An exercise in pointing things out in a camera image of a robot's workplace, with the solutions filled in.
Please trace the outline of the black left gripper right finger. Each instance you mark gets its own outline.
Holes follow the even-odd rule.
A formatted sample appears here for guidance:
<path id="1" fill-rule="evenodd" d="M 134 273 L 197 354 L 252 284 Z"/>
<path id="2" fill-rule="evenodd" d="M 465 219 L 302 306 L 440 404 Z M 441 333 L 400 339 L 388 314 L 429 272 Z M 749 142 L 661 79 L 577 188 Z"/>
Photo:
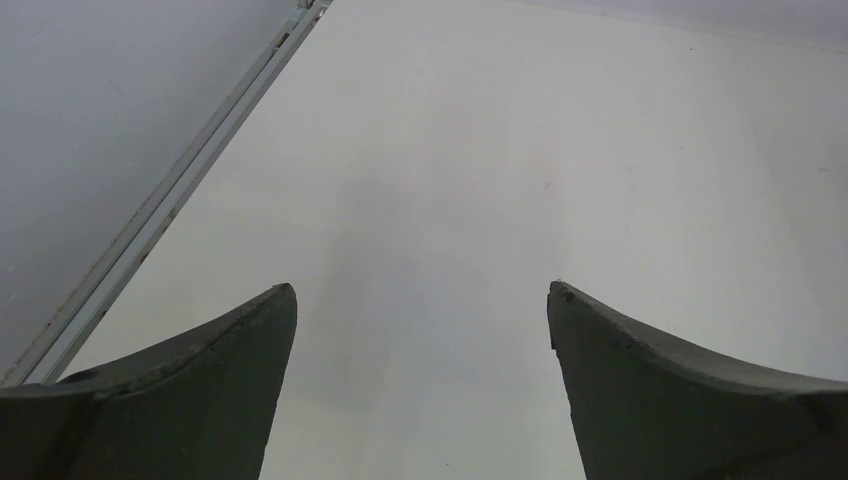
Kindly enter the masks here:
<path id="1" fill-rule="evenodd" d="M 554 281 L 551 345 L 589 479 L 843 479 L 847 386 L 706 349 Z"/>

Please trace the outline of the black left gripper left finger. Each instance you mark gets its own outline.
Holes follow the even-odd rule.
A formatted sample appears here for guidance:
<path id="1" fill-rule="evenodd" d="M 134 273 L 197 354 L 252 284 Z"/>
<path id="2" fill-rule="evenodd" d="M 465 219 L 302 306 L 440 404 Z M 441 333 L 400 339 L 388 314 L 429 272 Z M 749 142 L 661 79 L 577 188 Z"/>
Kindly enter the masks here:
<path id="1" fill-rule="evenodd" d="M 134 354 L 3 389 L 2 477 L 257 478 L 296 326 L 280 284 Z"/>

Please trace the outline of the aluminium table edge rail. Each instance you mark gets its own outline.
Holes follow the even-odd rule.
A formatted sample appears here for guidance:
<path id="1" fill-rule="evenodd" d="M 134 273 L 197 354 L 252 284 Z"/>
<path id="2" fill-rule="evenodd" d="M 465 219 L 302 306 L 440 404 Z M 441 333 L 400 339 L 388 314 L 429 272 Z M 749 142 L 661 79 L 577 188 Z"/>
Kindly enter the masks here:
<path id="1" fill-rule="evenodd" d="M 1 8 L 1 384 L 53 383 L 327 9 Z"/>

